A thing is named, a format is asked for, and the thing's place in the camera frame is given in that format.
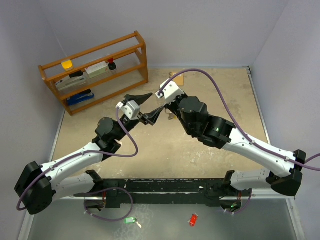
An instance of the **glass surface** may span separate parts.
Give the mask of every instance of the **glass surface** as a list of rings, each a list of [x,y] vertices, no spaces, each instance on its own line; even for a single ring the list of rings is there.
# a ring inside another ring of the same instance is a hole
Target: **glass surface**
[[[130,208],[104,209],[101,217],[120,218]],[[194,227],[188,220],[198,214]],[[124,221],[105,222],[84,214],[83,199],[60,199],[34,216],[29,240],[294,240],[297,239],[285,199],[253,199],[235,215],[204,205],[136,204]]]

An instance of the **green object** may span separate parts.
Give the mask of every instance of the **green object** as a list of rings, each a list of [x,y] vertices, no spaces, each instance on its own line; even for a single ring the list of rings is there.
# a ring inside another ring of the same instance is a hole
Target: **green object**
[[[126,217],[125,219],[124,219],[124,223],[125,224],[134,224],[135,222],[137,221],[137,218],[135,218],[135,217]]]
[[[89,66],[85,69],[86,73],[89,75],[89,78],[97,77],[101,74],[104,74],[108,70],[108,66],[105,61],[99,62],[93,66]]]

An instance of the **yellow object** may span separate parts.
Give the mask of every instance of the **yellow object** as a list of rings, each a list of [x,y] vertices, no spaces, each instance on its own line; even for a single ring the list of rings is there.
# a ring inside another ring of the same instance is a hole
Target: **yellow object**
[[[61,65],[65,71],[69,71],[74,68],[74,65],[72,64],[72,61],[70,59],[61,62]]]

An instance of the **blue stapler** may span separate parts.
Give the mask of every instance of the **blue stapler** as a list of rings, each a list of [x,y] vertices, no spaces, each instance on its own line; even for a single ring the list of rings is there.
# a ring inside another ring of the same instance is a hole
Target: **blue stapler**
[[[66,102],[69,106],[71,106],[71,105],[75,105],[75,104],[81,103],[83,101],[92,99],[94,97],[95,97],[95,94],[91,91],[91,89],[88,89],[88,90],[82,91],[76,95],[73,95],[71,97],[68,97],[66,99]]]

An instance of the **beige floor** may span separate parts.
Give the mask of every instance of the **beige floor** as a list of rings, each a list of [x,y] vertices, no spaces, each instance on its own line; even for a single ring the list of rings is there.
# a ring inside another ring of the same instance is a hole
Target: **beige floor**
[[[129,92],[131,95],[155,93],[170,72],[182,68],[151,68],[149,83]],[[267,142],[255,97],[244,68],[204,68],[216,80],[234,117],[250,135]],[[133,72],[122,79],[105,83],[92,89],[97,97],[140,81]],[[184,75],[182,89],[189,96],[197,96],[208,106],[211,115],[230,120],[224,106],[209,79],[198,72]],[[64,116],[53,159],[59,159],[86,145],[95,137],[98,121],[103,117],[115,119],[115,106],[123,96],[117,96],[85,111]],[[152,96],[143,104],[141,111],[148,113],[161,106],[163,100]],[[161,114],[154,126],[139,124],[130,132],[139,147],[133,158],[111,157],[87,168],[96,170],[102,178],[223,178],[228,170],[249,171],[260,165],[235,153],[209,148],[185,134],[180,122],[168,120]],[[131,154],[134,146],[125,137],[119,154]]]

